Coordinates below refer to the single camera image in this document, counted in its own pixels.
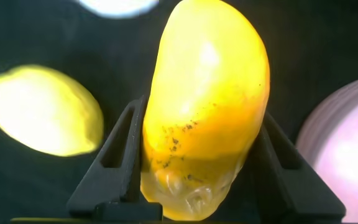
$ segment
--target lemon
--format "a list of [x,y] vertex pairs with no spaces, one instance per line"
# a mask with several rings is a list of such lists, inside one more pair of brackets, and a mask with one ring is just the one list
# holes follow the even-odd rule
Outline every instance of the lemon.
[[0,74],[0,128],[40,152],[92,152],[103,135],[103,115],[92,94],[51,68],[23,65]]
[[218,0],[183,0],[163,31],[143,123],[141,191],[176,221],[209,217],[229,192],[270,91],[262,39]]

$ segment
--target white light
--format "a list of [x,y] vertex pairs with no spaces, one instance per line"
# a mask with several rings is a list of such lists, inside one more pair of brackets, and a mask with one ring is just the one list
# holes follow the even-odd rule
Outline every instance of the white light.
[[115,19],[137,17],[149,12],[159,0],[75,0],[91,12]]

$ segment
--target black stand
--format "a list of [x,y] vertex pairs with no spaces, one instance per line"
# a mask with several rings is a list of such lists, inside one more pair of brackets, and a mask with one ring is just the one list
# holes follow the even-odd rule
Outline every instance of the black stand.
[[[86,219],[15,218],[11,222],[161,222],[160,204],[139,201],[139,153],[146,104],[144,97],[128,104],[69,199],[67,208],[70,213]],[[255,195],[253,204],[259,216],[258,223],[334,224],[340,223],[345,215],[346,209],[341,201],[303,160],[268,113],[237,178],[243,172],[251,176],[247,184],[252,185],[250,189]],[[231,221],[231,215],[227,214],[224,220]],[[202,222],[217,221],[213,217]]]

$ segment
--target black background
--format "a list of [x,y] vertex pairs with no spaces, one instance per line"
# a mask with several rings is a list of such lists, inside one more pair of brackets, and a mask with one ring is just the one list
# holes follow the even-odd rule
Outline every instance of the black background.
[[[149,91],[160,36],[177,2],[163,0],[136,19],[113,20],[69,0],[0,1],[0,72],[36,63],[75,78],[99,101],[108,134],[125,105]],[[295,142],[313,108],[358,79],[358,1],[227,2],[265,43],[268,110]],[[0,130],[0,223],[67,217],[65,203],[94,156],[49,156]]]

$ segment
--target blurry white object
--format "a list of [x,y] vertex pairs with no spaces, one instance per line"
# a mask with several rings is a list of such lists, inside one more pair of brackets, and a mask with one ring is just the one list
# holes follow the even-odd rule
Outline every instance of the blurry white object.
[[158,0],[75,0],[89,11],[115,19],[137,17],[149,12]]
[[358,81],[325,99],[302,127],[296,148],[358,222]]

